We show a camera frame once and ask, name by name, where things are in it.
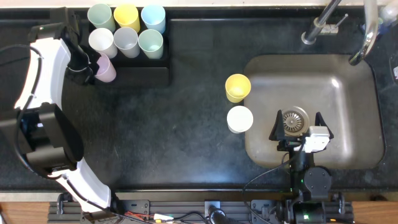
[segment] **blue cup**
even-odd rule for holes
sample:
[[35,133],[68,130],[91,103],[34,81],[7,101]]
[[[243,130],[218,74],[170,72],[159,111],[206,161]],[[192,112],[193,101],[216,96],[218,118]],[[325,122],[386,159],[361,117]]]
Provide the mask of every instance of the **blue cup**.
[[166,30],[166,12],[162,6],[145,6],[141,11],[141,19],[148,29],[154,29],[161,34]]

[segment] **white wall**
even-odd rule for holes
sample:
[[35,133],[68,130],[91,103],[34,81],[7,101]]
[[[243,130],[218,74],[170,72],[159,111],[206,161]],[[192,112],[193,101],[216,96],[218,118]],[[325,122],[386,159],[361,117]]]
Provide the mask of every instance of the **white wall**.
[[[390,0],[375,0],[385,5]],[[0,0],[0,7],[90,7],[96,3],[117,6],[122,3],[136,6],[324,6],[330,0]],[[340,6],[363,5],[363,0],[343,0]]]

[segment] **black countertop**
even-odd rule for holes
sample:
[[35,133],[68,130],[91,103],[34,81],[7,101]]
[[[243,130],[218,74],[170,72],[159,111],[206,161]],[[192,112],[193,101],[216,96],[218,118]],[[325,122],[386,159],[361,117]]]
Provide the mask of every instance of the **black countertop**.
[[[63,112],[81,134],[85,159],[105,184],[118,191],[136,189],[238,189],[266,169],[246,154],[244,135],[226,124],[230,103],[225,80],[255,56],[264,54],[352,54],[363,35],[363,10],[348,12],[337,36],[300,40],[321,9],[167,9],[172,82],[167,88],[107,89],[65,80]],[[0,16],[0,47],[27,44],[32,26],[48,23],[48,11],[5,9]],[[88,22],[84,21],[87,45]],[[374,69],[386,153],[373,169],[332,170],[333,189],[398,188],[398,27],[381,37],[366,61]],[[29,59],[24,50],[0,55],[0,112],[18,99]],[[0,190],[62,190],[54,181],[25,170],[0,135]],[[282,170],[258,181],[267,190],[287,190]]]

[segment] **faucet base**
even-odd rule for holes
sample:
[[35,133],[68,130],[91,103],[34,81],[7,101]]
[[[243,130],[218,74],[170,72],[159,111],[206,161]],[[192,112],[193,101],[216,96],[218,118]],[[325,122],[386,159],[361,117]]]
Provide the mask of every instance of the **faucet base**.
[[312,45],[312,44],[315,43],[315,41],[317,41],[317,38],[315,38],[313,41],[308,41],[307,39],[305,39],[305,33],[306,33],[306,32],[304,32],[304,33],[301,35],[301,40],[303,41],[304,44]]

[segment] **faucet spout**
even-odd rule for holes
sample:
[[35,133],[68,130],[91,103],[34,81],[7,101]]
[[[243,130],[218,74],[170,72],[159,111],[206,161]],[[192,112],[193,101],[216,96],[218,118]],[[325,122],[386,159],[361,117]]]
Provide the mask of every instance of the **faucet spout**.
[[362,47],[358,52],[349,58],[350,65],[359,64],[371,51],[377,37],[377,30],[379,28],[379,15],[377,11],[376,0],[363,0],[366,19],[365,37]]

